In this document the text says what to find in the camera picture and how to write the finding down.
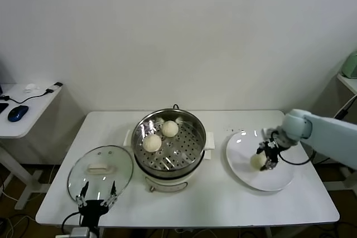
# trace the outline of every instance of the steamed bun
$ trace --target steamed bun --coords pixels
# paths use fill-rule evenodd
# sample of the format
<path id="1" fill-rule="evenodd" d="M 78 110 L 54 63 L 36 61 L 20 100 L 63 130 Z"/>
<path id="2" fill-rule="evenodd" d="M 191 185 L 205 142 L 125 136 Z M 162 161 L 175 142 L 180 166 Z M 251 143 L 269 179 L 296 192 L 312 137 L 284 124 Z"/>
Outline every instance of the steamed bun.
<path id="1" fill-rule="evenodd" d="M 161 147 L 161 138 L 156 134 L 146 136 L 143 142 L 143 148 L 147 152 L 153 153 Z"/>
<path id="2" fill-rule="evenodd" d="M 265 152 L 255 154 L 250 158 L 250 165 L 260 171 L 260 168 L 266 164 L 267 156 Z"/>
<path id="3" fill-rule="evenodd" d="M 174 137 L 179 132 L 179 126 L 174 121 L 166 121 L 161 128 L 161 132 L 166 137 Z"/>

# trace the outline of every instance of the white wall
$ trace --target white wall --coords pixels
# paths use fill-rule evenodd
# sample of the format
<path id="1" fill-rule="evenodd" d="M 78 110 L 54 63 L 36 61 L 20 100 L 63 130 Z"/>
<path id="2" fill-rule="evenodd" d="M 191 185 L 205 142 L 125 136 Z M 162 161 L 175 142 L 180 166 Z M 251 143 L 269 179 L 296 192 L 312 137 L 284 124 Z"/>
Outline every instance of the white wall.
<path id="1" fill-rule="evenodd" d="M 0 0 L 8 80 L 83 113 L 309 109 L 356 48 L 356 0 Z"/>

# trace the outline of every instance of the white plate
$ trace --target white plate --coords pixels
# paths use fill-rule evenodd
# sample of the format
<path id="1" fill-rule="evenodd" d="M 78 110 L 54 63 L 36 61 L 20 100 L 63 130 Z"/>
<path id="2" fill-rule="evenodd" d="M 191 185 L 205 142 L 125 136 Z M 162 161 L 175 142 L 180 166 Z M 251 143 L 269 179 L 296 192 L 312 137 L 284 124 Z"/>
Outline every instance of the white plate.
<path id="1" fill-rule="evenodd" d="M 288 186 L 294 176 L 294 166 L 281 159 L 273 170 L 258 171 L 250 165 L 250 158 L 257 152 L 262 135 L 256 130 L 234 134 L 228 141 L 226 157 L 233 172 L 246 184 L 262 191 L 279 191 Z"/>

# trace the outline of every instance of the floor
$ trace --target floor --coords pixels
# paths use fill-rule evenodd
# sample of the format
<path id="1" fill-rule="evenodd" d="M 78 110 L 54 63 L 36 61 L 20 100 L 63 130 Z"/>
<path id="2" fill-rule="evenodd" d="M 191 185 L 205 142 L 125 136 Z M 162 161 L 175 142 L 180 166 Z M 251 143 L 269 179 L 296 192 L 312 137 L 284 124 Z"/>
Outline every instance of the floor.
<path id="1" fill-rule="evenodd" d="M 41 183 L 48 183 L 50 179 L 50 173 L 52 166 L 25 166 L 25 168 L 32 173 L 35 169 L 42 169 L 44 173 L 40 178 Z M 56 172 L 59 167 L 55 167 L 51 176 L 51 180 L 55 177 Z M 335 164 L 320 165 L 316 167 L 323 181 L 338 181 L 343 180 L 342 174 L 339 172 L 339 166 Z M 0 165 L 0 175 L 2 179 L 8 176 L 9 172 Z M 11 180 L 11 183 L 5 190 L 5 193 L 14 198 L 19 198 L 24 185 L 17 178 Z M 339 191 L 330 192 L 331 198 L 334 200 L 337 209 L 340 212 L 342 222 L 347 222 L 350 224 L 357 225 L 357 199 L 351 191 Z M 0 217 L 9 218 L 11 217 L 11 222 L 14 225 L 22 216 L 15 216 L 15 214 L 22 213 L 35 218 L 36 212 L 41 205 L 44 195 L 33 195 L 34 198 L 25 207 L 23 211 L 15 211 L 14 205 L 15 201 L 9 199 L 8 197 L 2 195 L 0 198 Z M 27 220 L 21 221 L 15 228 L 13 238 L 52 238 L 56 235 L 61 234 L 59 228 L 54 226 L 41 226 L 33 221 L 29 221 L 28 228 L 26 229 Z M 331 229 L 333 225 L 321 225 L 320 227 Z M 10 230 L 9 224 L 7 224 L 6 229 L 4 229 L 4 224 L 0 222 L 0 238 L 6 237 L 7 232 Z M 307 228 L 304 232 L 295 236 L 296 238 L 347 238 L 347 237 L 357 237 L 357 227 L 348 224 L 339 224 L 338 232 L 336 231 L 323 231 L 316 226 L 311 226 Z M 272 233 L 276 233 L 280 228 L 272 228 Z M 183 232 L 178 234 L 175 230 L 147 230 L 147 229 L 107 229 L 104 233 L 104 238 L 117 237 L 117 238 L 203 238 L 203 237 L 214 237 L 210 231 L 205 230 L 199 233 L 200 230 L 195 230 L 194 232 Z M 249 228 L 249 229 L 212 229 L 212 232 L 217 236 L 217 238 L 239 238 L 239 233 L 241 238 L 265 238 L 265 231 L 263 228 Z"/>

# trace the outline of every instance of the metal rim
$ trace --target metal rim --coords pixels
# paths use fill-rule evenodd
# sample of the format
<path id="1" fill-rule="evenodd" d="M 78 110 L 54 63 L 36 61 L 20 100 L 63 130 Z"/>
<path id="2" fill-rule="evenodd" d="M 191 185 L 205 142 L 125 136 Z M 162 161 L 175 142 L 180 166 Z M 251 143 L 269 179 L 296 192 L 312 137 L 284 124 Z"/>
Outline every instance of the metal rim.
<path id="1" fill-rule="evenodd" d="M 73 165 L 72 168 L 71 168 L 71 171 L 69 172 L 69 174 L 68 174 L 68 176 L 67 176 L 67 185 L 66 185 L 67 193 L 68 193 L 68 195 L 70 196 L 70 198 L 71 198 L 74 202 L 76 202 L 76 200 L 72 198 L 72 195 L 71 195 L 71 193 L 69 192 L 69 187 L 68 187 L 69 178 L 70 178 L 70 176 L 71 176 L 71 174 L 72 174 L 73 168 L 74 168 L 74 167 L 77 165 L 77 163 L 78 163 L 83 157 L 85 157 L 87 154 L 91 153 L 91 152 L 94 151 L 94 150 L 97 150 L 97 149 L 100 149 L 100 148 L 104 148 L 104 147 L 116 147 L 116 148 L 119 148 L 119 149 L 124 150 L 124 151 L 129 155 L 129 158 L 130 158 L 130 160 L 131 160 L 131 162 L 132 162 L 132 171 L 131 171 L 131 173 L 130 173 L 129 180 L 128 180 L 128 182 L 125 184 L 125 186 L 123 187 L 123 189 L 118 193 L 118 197 L 124 192 L 124 190 L 128 187 L 129 182 L 132 180 L 133 173 L 134 173 L 134 161 L 133 161 L 133 157 L 132 157 L 132 155 L 130 154 L 130 152 L 128 152 L 125 148 L 120 147 L 120 146 L 117 146 L 117 145 L 104 145 L 104 146 L 96 147 L 96 148 L 90 150 L 89 152 L 86 152 L 85 154 L 83 154 L 83 156 L 82 156 L 81 158 L 79 158 L 79 159 L 74 163 L 74 165 Z"/>
<path id="2" fill-rule="evenodd" d="M 137 158 L 136 156 L 134 156 L 134 157 L 135 157 L 135 162 L 136 162 L 136 164 L 138 165 L 138 167 L 139 167 L 145 174 L 147 174 L 147 175 L 149 175 L 149 176 L 151 176 L 151 177 L 153 177 L 153 178 L 160 179 L 160 180 L 162 180 L 162 181 L 171 181 L 171 180 L 173 180 L 173 179 L 179 179 L 179 178 L 186 177 L 187 175 L 189 175 L 190 173 L 192 173 L 194 170 L 196 170 L 196 168 L 201 164 L 202 160 L 204 159 L 204 156 L 205 156 L 205 151 L 203 151 L 202 157 L 200 158 L 200 160 L 198 161 L 197 165 L 195 165 L 193 169 L 190 169 L 190 170 L 188 171 L 188 173 L 184 173 L 184 174 L 181 174 L 181 175 L 176 176 L 176 177 L 161 177 L 161 176 L 157 176 L 157 175 L 155 175 L 155 174 L 153 174 L 153 173 L 149 173 L 148 170 L 146 170 L 145 168 L 143 168 L 143 167 L 141 166 L 140 162 L 138 161 L 138 158 Z"/>

